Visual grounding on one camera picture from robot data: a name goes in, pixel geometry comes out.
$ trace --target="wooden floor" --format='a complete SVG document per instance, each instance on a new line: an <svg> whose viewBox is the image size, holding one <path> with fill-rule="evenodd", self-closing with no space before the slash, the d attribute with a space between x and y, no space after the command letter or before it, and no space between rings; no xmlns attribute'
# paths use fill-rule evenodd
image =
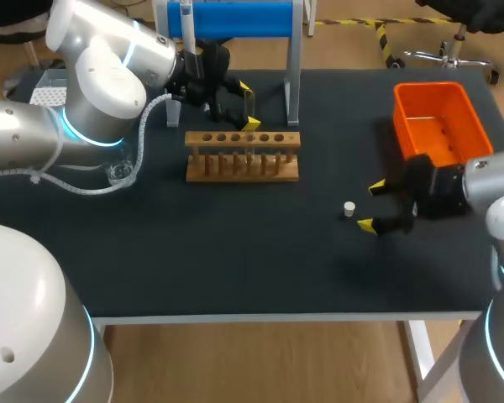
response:
<svg viewBox="0 0 504 403"><path fill-rule="evenodd" d="M318 18L436 17L412 0L318 0ZM150 6L131 9L150 18ZM455 26L390 25L394 54L436 52ZM303 46L305 68L382 68L373 29L322 26ZM234 69L283 69L283 39L232 40ZM52 54L40 41L39 56ZM502 68L492 89L504 116L504 34L470 35L463 56L492 59ZM22 46L0 45L0 86L26 62ZM422 66L425 63L411 63ZM456 322L429 322L438 356ZM404 338L394 322L170 325L115 327L108 334L116 375L115 401L171 403L334 403L414 401ZM449 401L458 401L454 394Z"/></svg>

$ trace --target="office chair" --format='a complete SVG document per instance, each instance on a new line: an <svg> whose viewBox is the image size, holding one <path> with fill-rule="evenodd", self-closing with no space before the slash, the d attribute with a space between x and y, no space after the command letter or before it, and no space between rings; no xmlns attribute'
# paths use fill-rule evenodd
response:
<svg viewBox="0 0 504 403"><path fill-rule="evenodd" d="M475 34L499 34L504 32L504 0L416 0L420 6L429 6L460 23L458 33L449 41L443 41L438 55L425 52L405 52L419 59L431 60L443 68L474 66L484 69L487 82L496 85L500 79L498 67L488 60L461 60L459 53L467 32Z"/></svg>
<svg viewBox="0 0 504 403"><path fill-rule="evenodd" d="M60 64L60 60L40 62L32 42L45 36L51 6L52 0L0 0L0 44L23 44L29 61L4 81L2 95L6 99L27 71Z"/></svg>

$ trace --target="small white cap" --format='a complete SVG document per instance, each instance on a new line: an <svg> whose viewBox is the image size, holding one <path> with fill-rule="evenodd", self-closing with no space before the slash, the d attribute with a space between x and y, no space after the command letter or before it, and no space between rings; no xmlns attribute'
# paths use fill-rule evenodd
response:
<svg viewBox="0 0 504 403"><path fill-rule="evenodd" d="M346 217L351 217L354 213L356 205L352 201L347 201L344 204L344 211Z"/></svg>

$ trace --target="chair base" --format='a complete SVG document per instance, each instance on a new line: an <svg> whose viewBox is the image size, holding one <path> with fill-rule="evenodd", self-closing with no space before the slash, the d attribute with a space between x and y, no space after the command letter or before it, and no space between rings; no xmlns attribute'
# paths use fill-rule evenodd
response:
<svg viewBox="0 0 504 403"><path fill-rule="evenodd" d="M500 79L500 71L498 67L488 60L462 60L459 58L459 53L465 42L466 26L461 25L459 32L450 40L443 41L440 46L439 54L433 55L430 53L415 51L404 52L409 57L417 59L430 60L443 67L444 69L457 69L458 67L480 67L486 74L487 82L491 85L498 84Z"/></svg>

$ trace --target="white cable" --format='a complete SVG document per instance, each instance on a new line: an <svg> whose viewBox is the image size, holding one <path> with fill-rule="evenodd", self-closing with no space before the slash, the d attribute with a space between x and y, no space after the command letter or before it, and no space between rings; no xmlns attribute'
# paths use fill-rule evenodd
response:
<svg viewBox="0 0 504 403"><path fill-rule="evenodd" d="M126 186L130 186L136 181L136 175L140 171L140 167L142 166L142 161L144 160L144 131L145 131L145 124L148 120L148 116L150 115L150 112L153 110L155 106L157 106L161 102L165 102L167 99L171 98L171 94L164 94L161 96L158 96L155 98L153 101L151 101L147 107L145 107L144 112L142 113L142 116L140 118L140 125L138 129L138 153L136 155L136 163L134 164L134 168L127 176L126 178L123 178L119 183L117 183L114 186L110 186L104 189L81 189L79 187L75 187L72 185L69 185L68 183L52 176L46 173L41 173L41 171L37 170L32 170L32 169L15 169L15 170L0 170L0 176L4 175L30 175L30 176L36 176L36 177L41 177L51 183L54 183L55 185L61 187L62 189L65 189L66 191L70 191L71 193L76 193L77 195L83 195L83 196L98 196L98 195L105 195L108 193L111 193L113 191L116 191L118 189L122 189Z"/></svg>
<svg viewBox="0 0 504 403"><path fill-rule="evenodd" d="M61 121L60 121L60 116L58 115L58 112L52 109L51 107L47 107L47 110L50 112L52 117L54 118L56 127L58 128L58 133L56 134L58 136L58 141L56 143L56 148L54 150L54 153L50 157L50 159L47 161L47 163L41 168L37 175L32 175L30 176L30 180L32 183L38 184L41 176L56 162L58 157L60 156L61 149L64 146L64 129L61 127Z"/></svg>
<svg viewBox="0 0 504 403"><path fill-rule="evenodd" d="M81 165L58 165L58 166L66 170L98 170L103 166L103 164L95 166L81 166Z"/></svg>

